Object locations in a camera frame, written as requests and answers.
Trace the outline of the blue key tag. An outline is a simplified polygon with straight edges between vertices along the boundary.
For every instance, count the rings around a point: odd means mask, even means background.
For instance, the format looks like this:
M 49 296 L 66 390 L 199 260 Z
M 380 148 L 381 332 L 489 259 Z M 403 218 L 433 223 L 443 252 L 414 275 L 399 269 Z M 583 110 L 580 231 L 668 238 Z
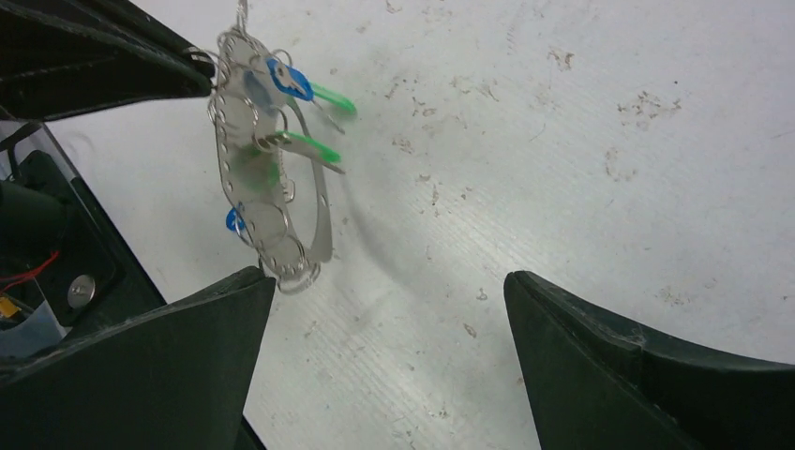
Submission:
M 235 208 L 231 208 L 225 218 L 225 225 L 228 230 L 240 233 L 246 228 L 245 221 L 239 216 Z
M 276 58 L 268 59 L 266 65 L 279 91 L 304 101 L 314 100 L 314 89 L 302 72 Z

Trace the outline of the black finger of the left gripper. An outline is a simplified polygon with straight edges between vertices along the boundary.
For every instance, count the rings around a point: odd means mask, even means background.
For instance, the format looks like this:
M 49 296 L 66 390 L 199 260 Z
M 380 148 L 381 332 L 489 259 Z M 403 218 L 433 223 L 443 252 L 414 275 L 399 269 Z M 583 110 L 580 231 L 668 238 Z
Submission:
M 215 66 L 130 1 L 4 1 L 1 117 L 49 122 L 211 93 Z

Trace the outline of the green key tag with key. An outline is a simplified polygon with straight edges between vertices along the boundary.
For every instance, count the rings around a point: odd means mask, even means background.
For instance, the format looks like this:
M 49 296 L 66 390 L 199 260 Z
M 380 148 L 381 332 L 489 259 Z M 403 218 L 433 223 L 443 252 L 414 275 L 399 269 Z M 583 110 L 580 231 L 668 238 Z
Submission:
M 346 113 L 348 115 L 355 115 L 357 113 L 356 106 L 347 97 L 315 82 L 310 82 L 309 87 L 312 89 L 313 97 L 311 103 L 321 112 L 327 122 L 340 134 L 344 135 L 344 128 L 337 122 L 334 116 L 325 110 L 319 103 L 319 99 L 331 104 L 336 110 Z

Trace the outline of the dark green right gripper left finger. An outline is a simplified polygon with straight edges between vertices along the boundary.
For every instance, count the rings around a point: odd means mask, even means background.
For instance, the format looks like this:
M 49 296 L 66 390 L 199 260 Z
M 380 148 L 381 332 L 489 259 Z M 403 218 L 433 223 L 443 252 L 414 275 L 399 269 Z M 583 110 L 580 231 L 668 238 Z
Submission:
M 247 267 L 1 363 L 5 449 L 261 449 L 244 417 L 276 282 Z

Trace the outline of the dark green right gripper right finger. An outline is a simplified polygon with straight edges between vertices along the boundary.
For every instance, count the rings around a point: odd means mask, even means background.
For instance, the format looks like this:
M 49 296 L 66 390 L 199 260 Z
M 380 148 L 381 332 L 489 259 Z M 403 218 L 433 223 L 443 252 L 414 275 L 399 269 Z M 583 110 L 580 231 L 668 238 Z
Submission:
M 790 449 L 794 367 L 711 349 L 527 271 L 503 296 L 545 449 Z

